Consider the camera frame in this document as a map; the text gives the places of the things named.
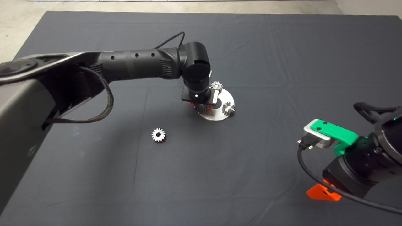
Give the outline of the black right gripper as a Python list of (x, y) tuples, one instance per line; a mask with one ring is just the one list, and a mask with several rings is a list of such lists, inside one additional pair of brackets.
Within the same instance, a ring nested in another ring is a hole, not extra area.
[[(359, 198), (379, 183), (378, 175), (383, 166), (368, 155), (343, 155), (334, 159), (324, 170), (323, 178), (336, 188)], [(317, 183), (306, 195), (310, 199), (339, 201), (342, 196)]]

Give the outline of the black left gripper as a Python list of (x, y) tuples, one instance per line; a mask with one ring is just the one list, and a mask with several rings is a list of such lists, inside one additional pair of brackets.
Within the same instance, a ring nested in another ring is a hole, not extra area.
[(195, 104), (203, 104), (206, 110), (210, 110), (210, 105), (217, 104), (219, 94), (220, 89), (208, 85), (188, 85), (184, 86), (181, 99), (190, 102), (192, 107), (195, 107)]

